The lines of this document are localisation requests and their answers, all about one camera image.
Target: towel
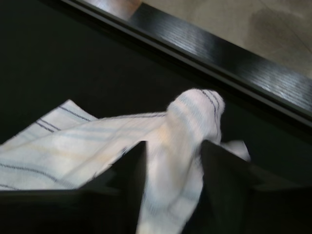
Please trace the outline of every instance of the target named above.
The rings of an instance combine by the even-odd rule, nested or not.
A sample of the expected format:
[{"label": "towel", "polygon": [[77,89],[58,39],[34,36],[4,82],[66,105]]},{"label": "towel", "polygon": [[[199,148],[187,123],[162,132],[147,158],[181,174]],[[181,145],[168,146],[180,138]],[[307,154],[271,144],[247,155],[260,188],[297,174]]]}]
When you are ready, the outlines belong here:
[{"label": "towel", "polygon": [[[147,176],[139,234],[180,233],[203,186],[199,147],[220,145],[225,104],[214,91],[191,89],[166,112],[96,119],[71,100],[0,146],[0,189],[75,189],[147,141]],[[249,160],[242,142],[224,145]]]}]

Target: white towel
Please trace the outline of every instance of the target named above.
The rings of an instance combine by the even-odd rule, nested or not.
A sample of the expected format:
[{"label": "white towel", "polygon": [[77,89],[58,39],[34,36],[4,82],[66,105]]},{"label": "white towel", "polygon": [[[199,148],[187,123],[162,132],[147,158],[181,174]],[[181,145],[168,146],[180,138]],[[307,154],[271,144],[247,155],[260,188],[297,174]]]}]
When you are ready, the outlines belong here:
[{"label": "white towel", "polygon": [[[69,100],[0,146],[0,189],[78,188],[148,141],[137,233],[177,234],[201,193],[200,144],[220,144],[223,110],[218,93],[198,89],[182,93],[163,113],[100,120]],[[234,148],[249,159],[243,144]]]}]

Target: black frame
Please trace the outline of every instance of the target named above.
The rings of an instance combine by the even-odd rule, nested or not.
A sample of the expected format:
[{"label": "black frame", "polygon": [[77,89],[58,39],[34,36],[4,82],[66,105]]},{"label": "black frame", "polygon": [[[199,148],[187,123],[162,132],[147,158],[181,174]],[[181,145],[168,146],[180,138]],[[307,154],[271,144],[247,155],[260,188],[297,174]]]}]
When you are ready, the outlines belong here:
[{"label": "black frame", "polygon": [[[278,111],[280,114],[282,114],[283,117],[295,120],[295,122],[300,123],[300,125],[303,124],[304,127],[312,127],[312,107],[306,104],[312,103],[312,93],[309,93],[310,87],[312,87],[312,80],[309,80],[308,78],[296,74],[295,72],[283,68],[277,64],[271,63],[264,58],[258,57],[251,52],[248,52],[210,34],[210,36],[215,37],[215,39],[219,40],[221,44],[223,44],[222,48],[217,48],[218,51],[224,50],[225,48],[231,48],[235,49],[238,53],[247,53],[247,57],[249,59],[261,60],[260,62],[267,63],[271,70],[266,70],[265,72],[271,73],[274,76],[281,76],[284,73],[295,74],[297,79],[297,84],[295,86],[293,85],[293,82],[291,82],[291,79],[294,78],[292,76],[282,80],[282,86],[285,86],[285,92],[301,92],[301,96],[303,97],[282,97],[279,95],[277,90],[274,90],[273,86],[269,88],[271,92],[263,89],[263,86],[267,85],[268,83],[267,80],[264,80],[263,82],[261,80],[254,82],[254,77],[247,78],[244,76],[246,74],[248,75],[248,72],[250,71],[247,71],[245,74],[235,74],[227,66],[204,61],[203,57],[198,57],[178,46],[173,45],[172,43],[160,38],[159,35],[155,35],[155,33],[152,31],[148,32],[137,23],[136,19],[134,19],[137,17],[136,14],[132,19],[126,22],[115,16],[112,16],[103,10],[100,10],[99,8],[96,8],[89,3],[84,2],[83,0],[62,1],[74,7],[75,9],[86,13],[102,26],[109,27],[111,30],[114,30],[114,32],[121,33],[127,39],[136,40],[142,45],[148,46],[149,49],[152,49],[157,53],[165,54],[174,62],[178,62],[182,66],[187,66],[196,72],[214,77],[221,85],[235,89],[239,93],[250,97],[258,103],[260,102],[264,104],[271,110]],[[188,26],[192,27],[194,30],[199,30],[202,33],[209,34],[190,24],[188,24]]]}]

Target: tile floor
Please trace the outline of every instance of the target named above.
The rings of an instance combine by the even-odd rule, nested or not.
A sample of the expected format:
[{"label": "tile floor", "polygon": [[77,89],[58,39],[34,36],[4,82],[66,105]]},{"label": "tile floor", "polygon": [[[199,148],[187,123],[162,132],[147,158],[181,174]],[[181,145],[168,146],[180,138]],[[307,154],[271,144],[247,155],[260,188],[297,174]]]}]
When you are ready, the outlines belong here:
[{"label": "tile floor", "polygon": [[312,0],[143,0],[312,78]]}]

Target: dish towel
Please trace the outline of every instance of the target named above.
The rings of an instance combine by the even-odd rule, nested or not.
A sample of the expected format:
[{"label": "dish towel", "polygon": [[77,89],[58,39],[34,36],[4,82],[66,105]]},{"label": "dish towel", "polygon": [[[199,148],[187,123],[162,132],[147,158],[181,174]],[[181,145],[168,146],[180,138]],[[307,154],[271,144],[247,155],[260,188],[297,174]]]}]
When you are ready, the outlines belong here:
[{"label": "dish towel", "polygon": [[[200,144],[220,144],[224,107],[217,92],[191,89],[166,112],[96,119],[69,100],[0,146],[0,189],[79,188],[144,140],[137,233],[180,233],[202,189]],[[242,142],[224,147],[249,160]]]}]

